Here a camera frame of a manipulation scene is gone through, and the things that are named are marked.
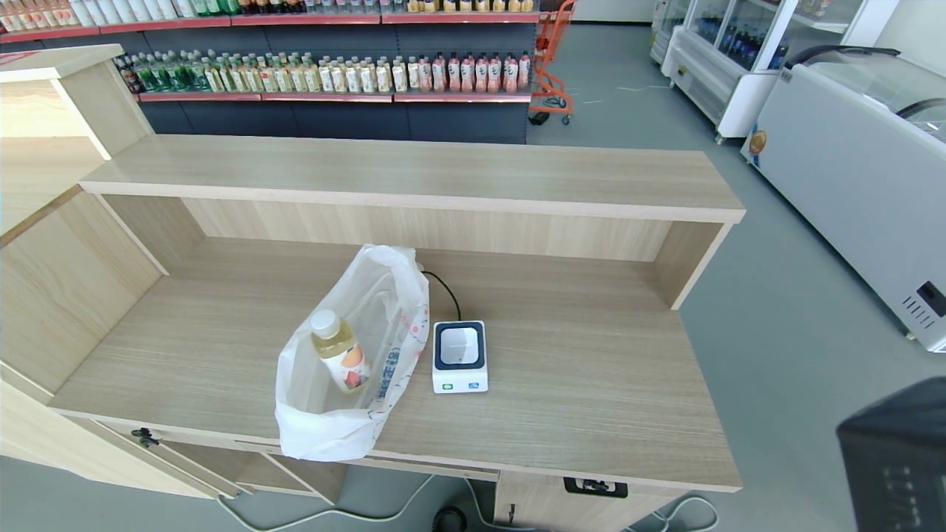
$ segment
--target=shopping cart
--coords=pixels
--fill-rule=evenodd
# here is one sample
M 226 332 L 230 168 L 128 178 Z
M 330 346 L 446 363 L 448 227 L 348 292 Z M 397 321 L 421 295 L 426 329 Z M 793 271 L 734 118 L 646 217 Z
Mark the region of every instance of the shopping cart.
M 549 119 L 550 113 L 563 113 L 562 123 L 566 126 L 571 123 L 571 114 L 574 111 L 574 101 L 565 92 L 565 82 L 553 76 L 548 68 L 555 61 L 555 54 L 562 44 L 565 30 L 571 24 L 571 15 L 575 11 L 575 2 L 578 0 L 564 0 L 555 11 L 543 11 L 539 17 L 539 32 L 535 39 L 535 84 L 533 100 L 538 99 L 539 105 L 530 105 L 529 111 L 535 112 L 529 121 L 540 126 Z

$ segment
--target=gray floor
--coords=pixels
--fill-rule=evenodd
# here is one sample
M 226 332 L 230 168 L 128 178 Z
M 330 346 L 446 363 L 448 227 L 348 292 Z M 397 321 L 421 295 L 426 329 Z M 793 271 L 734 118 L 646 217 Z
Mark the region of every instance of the gray floor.
M 556 71 L 577 95 L 575 118 L 568 127 L 553 118 L 533 128 L 530 142 L 707 153 L 748 209 L 682 310 L 745 484 L 736 494 L 706 494 L 719 508 L 718 530 L 853 531 L 834 427 L 875 399 L 942 373 L 946 363 L 903 339 L 863 283 L 743 162 L 738 144 L 713 144 L 711 125 L 682 94 L 639 90 L 666 84 L 647 57 L 649 39 L 644 27 L 573 27 Z M 0 474 L 4 532 L 112 531 L 132 523 L 140 532 L 241 530 L 213 502 L 101 485 L 10 459 L 0 459 Z M 356 469 L 341 506 L 393 513 L 423 478 Z M 490 487 L 481 488 L 489 499 Z M 427 530 L 435 509 L 450 501 L 473 515 L 463 482 L 439 478 L 396 523 L 333 516 L 297 530 Z M 235 505 L 260 525 L 319 508 L 265 493 Z M 681 516 L 700 524 L 707 513 L 687 508 Z M 659 529 L 653 525 L 639 530 Z

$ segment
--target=plastic bag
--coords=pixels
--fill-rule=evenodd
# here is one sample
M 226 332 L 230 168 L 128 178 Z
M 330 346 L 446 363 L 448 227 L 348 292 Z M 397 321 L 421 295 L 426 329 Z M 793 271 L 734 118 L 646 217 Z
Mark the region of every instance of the plastic bag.
M 339 390 L 315 353 L 308 318 L 322 309 L 348 321 L 371 365 L 371 379 L 354 394 Z M 428 335 L 428 281 L 414 250 L 362 247 L 279 354 L 276 421 L 283 454 L 325 462 L 364 457 L 404 394 Z

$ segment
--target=counter top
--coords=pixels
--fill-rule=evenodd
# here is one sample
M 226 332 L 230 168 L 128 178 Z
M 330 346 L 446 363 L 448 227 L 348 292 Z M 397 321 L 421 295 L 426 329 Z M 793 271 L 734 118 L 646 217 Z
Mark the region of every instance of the counter top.
M 121 44 L 95 44 L 0 54 L 0 83 L 59 80 L 122 53 Z
M 279 352 L 358 246 L 206 239 L 93 350 L 49 406 L 278 445 Z M 486 322 L 489 392 L 433 394 L 429 347 L 371 455 L 492 470 L 741 485 L 653 264 L 418 250 Z M 430 284 L 433 321 L 454 318 Z
M 701 151 L 152 135 L 81 183 L 96 194 L 734 223 Z

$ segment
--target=bottle cap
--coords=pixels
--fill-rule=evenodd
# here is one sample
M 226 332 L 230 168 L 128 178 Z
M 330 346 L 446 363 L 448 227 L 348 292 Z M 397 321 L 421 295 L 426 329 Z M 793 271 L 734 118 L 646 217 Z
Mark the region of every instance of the bottle cap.
M 333 310 L 319 310 L 312 314 L 308 324 L 319 338 L 326 340 L 338 334 L 339 329 L 342 328 L 342 320 Z

